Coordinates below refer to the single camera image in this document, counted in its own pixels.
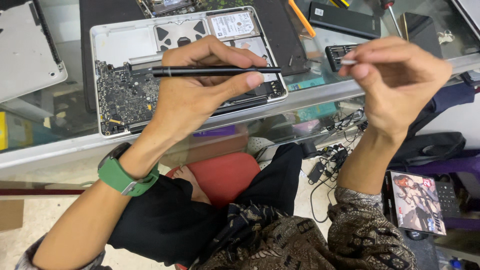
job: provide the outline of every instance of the bag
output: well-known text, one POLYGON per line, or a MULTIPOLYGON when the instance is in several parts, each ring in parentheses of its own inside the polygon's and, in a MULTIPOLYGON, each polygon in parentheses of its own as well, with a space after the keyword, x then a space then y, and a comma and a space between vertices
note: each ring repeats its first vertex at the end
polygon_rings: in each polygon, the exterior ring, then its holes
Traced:
POLYGON ((460 132, 441 132, 406 139, 388 168, 420 166, 432 161, 449 160, 461 154, 467 140, 460 132))

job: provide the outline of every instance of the orange tool handle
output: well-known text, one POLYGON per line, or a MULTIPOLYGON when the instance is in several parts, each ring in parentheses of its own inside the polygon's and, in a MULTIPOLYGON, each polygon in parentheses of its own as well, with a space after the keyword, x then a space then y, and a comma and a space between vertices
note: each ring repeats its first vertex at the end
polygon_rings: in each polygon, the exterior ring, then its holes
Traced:
POLYGON ((288 3, 289 5, 293 8, 293 10, 295 11, 295 13, 297 14, 297 16, 299 17, 301 23, 303 24, 303 26, 307 29, 308 33, 310 34, 310 36, 312 37, 315 37, 317 35, 317 33, 315 33, 315 30, 313 29, 313 27, 310 25, 310 23, 308 22, 308 20, 305 18, 305 16, 303 16, 303 13, 300 11, 300 9, 297 7, 297 5, 295 4, 295 1, 294 0, 288 0, 288 3))

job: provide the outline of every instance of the bare foot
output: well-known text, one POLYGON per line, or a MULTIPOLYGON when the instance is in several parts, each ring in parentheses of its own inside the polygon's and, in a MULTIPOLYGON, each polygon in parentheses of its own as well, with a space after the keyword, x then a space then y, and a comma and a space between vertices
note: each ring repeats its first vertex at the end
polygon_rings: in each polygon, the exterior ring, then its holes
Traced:
POLYGON ((192 201, 204 202, 204 203, 207 203, 209 205, 212 205, 212 203, 208 199, 205 192, 198 185, 197 179, 193 175, 192 171, 190 171, 190 169, 188 169, 187 166, 180 167, 180 169, 178 169, 173 174, 172 179, 175 179, 175 178, 185 179, 192 184, 192 186, 193 186, 192 201))

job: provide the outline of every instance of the patterned sleeve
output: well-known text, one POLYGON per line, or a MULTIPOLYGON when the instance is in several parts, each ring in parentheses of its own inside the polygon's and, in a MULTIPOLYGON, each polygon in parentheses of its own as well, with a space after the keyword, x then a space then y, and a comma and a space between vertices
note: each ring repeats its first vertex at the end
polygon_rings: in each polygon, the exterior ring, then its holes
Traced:
MULTIPOLYGON (((17 265, 15 265, 15 270, 40 270, 40 268, 33 265, 33 256, 35 255, 38 247, 42 243, 45 235, 38 239, 33 245, 31 245, 20 257, 17 265)), ((111 270, 108 266, 101 266, 100 264, 103 261, 105 256, 105 250, 102 253, 92 260, 89 264, 85 265, 81 270, 111 270)))
POLYGON ((401 232, 383 215, 382 196, 339 187, 338 202, 329 211, 332 226, 328 248, 342 261, 343 269, 417 268, 415 255, 404 244, 401 232))

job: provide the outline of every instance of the hard drive label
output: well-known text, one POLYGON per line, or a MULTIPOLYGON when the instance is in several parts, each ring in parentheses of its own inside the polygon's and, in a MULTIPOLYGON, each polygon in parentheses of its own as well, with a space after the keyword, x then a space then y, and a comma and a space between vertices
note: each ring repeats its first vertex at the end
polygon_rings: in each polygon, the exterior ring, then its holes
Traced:
POLYGON ((248 12, 229 14, 212 18, 217 37, 233 37, 250 33, 254 25, 248 12))

